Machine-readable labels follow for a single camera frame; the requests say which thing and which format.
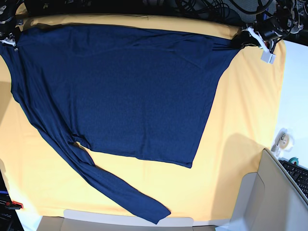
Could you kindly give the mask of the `dark blue long-sleeve shirt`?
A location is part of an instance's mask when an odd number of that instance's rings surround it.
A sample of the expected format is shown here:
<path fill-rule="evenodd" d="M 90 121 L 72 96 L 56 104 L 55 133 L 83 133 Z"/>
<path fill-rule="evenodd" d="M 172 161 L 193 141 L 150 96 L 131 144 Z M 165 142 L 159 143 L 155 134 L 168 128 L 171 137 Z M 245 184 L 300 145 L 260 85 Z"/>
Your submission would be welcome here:
<path fill-rule="evenodd" d="M 191 168 L 230 40 L 108 25 L 31 28 L 1 46 L 11 92 L 43 139 L 92 187 L 157 224 L 170 211 L 97 167 L 87 150 Z"/>

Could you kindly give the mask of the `clear tape dispenser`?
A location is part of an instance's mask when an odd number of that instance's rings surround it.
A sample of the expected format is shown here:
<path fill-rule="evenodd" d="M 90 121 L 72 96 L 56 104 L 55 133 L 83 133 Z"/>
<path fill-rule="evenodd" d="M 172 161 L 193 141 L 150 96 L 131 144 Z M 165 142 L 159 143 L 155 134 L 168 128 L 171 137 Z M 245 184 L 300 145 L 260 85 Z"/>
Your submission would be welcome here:
<path fill-rule="evenodd" d="M 282 128 L 271 147 L 271 152 L 276 156 L 282 155 L 284 152 L 290 152 L 294 146 L 294 138 L 292 134 L 286 128 Z"/>

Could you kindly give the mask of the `green tape roll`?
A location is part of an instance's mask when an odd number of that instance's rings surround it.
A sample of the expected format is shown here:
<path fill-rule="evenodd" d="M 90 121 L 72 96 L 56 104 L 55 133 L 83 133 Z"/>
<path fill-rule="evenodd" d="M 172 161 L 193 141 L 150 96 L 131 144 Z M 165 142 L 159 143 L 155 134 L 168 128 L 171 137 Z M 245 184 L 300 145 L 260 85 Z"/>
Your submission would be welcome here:
<path fill-rule="evenodd" d="M 297 157 L 292 157 L 291 159 L 289 159 L 288 162 L 296 166 L 299 164 L 299 160 Z"/>

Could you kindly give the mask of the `yellow table cloth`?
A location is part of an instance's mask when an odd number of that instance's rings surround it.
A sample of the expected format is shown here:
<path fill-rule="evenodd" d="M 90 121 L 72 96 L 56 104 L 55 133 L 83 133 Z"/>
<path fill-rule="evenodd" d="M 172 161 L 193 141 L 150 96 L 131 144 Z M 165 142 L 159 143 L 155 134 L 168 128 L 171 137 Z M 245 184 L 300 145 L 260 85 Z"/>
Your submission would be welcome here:
<path fill-rule="evenodd" d="M 77 25 L 178 31 L 230 41 L 237 32 L 233 26 L 175 17 L 73 14 L 28 19 L 21 33 Z M 274 135 L 285 44 L 280 42 L 275 52 L 274 63 L 267 64 L 260 48 L 238 49 L 219 79 L 191 168 L 90 149 L 87 153 L 97 167 L 163 204 L 170 211 L 165 218 L 230 219 L 243 176 L 258 169 Z M 23 203 L 24 211 L 43 216 L 62 216 L 72 209 L 139 218 L 89 185 L 43 139 L 14 99 L 11 83 L 0 56 L 0 174 L 10 197 Z"/>

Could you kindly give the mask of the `black keyboard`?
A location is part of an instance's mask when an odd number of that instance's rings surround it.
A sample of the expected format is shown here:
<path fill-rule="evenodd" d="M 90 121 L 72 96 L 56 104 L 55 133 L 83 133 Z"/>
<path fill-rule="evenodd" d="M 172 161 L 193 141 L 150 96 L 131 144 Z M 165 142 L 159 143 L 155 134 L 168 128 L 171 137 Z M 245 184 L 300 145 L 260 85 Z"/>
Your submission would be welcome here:
<path fill-rule="evenodd" d="M 308 204 L 308 170 L 284 159 L 278 161 L 293 191 L 305 204 Z"/>

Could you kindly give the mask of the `cardboard box right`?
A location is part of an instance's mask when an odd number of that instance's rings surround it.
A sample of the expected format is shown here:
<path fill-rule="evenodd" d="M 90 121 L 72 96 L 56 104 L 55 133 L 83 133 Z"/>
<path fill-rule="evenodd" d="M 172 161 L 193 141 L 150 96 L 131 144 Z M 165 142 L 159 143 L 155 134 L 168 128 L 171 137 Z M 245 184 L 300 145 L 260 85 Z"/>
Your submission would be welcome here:
<path fill-rule="evenodd" d="M 243 177 L 228 229 L 308 229 L 308 200 L 270 150 L 263 149 L 257 172 Z"/>

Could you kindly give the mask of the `red clamp bottom left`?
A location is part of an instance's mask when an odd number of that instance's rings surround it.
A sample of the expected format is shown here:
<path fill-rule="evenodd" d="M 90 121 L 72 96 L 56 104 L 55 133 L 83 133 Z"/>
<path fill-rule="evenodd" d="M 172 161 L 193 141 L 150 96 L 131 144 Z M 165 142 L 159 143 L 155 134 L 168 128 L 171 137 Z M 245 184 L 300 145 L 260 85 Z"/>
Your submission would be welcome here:
<path fill-rule="evenodd" d="M 5 202 L 4 206 L 8 210 L 19 210 L 19 209 L 24 208 L 22 203 L 18 203 L 18 202 L 15 202 L 15 201 Z"/>

